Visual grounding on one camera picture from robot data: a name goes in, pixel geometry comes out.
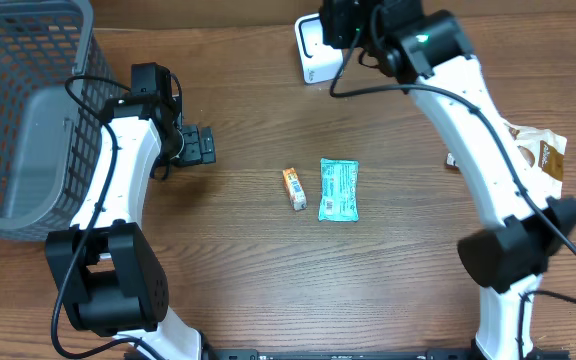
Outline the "small orange white box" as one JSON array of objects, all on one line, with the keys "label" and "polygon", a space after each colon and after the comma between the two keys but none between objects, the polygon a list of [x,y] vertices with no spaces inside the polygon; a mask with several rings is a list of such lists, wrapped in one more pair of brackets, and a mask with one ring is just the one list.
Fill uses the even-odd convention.
[{"label": "small orange white box", "polygon": [[304,193],[301,181],[294,168],[287,168],[282,171],[284,187],[290,198],[291,205],[295,211],[307,208],[307,198]]}]

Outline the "teal orange snack packet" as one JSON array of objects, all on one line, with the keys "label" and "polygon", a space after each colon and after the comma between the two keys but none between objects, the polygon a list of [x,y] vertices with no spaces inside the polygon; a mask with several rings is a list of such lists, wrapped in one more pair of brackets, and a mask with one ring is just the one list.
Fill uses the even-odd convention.
[{"label": "teal orange snack packet", "polygon": [[357,182],[359,162],[322,158],[319,221],[357,222]]}]

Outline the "beige brown snack bag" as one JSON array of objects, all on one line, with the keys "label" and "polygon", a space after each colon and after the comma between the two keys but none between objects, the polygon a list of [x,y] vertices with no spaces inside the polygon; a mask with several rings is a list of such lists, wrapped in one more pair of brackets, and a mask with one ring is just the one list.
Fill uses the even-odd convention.
[{"label": "beige brown snack bag", "polygon": [[550,129],[515,125],[503,117],[496,121],[496,127],[509,133],[501,139],[524,188],[559,199],[567,138]]}]

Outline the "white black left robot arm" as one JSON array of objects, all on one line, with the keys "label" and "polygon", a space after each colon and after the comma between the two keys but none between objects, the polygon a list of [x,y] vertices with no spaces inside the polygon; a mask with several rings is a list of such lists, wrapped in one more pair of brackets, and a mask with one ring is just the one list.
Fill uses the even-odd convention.
[{"label": "white black left robot arm", "polygon": [[102,127],[92,182],[68,229],[46,239],[58,288],[52,345],[67,359],[121,344],[145,359],[214,359],[205,335],[170,307],[165,271],[141,229],[149,179],[158,168],[214,163],[212,130],[184,124],[180,82],[162,65],[133,65],[123,91],[91,113]]}]

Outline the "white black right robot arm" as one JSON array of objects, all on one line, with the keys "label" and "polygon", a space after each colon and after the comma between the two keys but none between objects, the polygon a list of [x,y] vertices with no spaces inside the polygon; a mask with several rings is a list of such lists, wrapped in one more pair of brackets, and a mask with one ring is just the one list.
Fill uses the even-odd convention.
[{"label": "white black right robot arm", "polygon": [[365,49],[391,88],[408,94],[454,156],[481,229],[457,246],[480,288],[475,359],[542,359],[530,336],[534,298],[550,258],[576,226],[576,201],[550,193],[524,156],[483,79],[456,17],[418,1],[326,0],[325,44]]}]

